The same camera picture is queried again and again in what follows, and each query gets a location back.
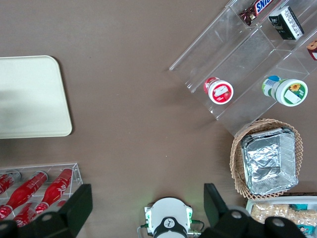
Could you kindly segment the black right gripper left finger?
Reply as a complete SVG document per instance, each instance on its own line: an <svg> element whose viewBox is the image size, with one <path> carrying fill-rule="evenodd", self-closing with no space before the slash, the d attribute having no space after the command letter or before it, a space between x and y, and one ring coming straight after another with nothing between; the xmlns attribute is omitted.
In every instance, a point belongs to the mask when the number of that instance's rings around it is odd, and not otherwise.
<svg viewBox="0 0 317 238"><path fill-rule="evenodd" d="M18 227L14 220L0 223L2 238L75 238L93 209L92 186L82 184L58 211L41 214Z"/></svg>

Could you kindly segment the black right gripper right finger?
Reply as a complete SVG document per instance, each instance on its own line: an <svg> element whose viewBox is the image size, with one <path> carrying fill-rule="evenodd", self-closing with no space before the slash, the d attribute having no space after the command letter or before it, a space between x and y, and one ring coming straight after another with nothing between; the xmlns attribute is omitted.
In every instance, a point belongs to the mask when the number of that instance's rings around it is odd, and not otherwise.
<svg viewBox="0 0 317 238"><path fill-rule="evenodd" d="M213 183L204 184L204 210L210 227L202 238L303 238L290 220L268 217L259 223L240 209L229 209Z"/></svg>

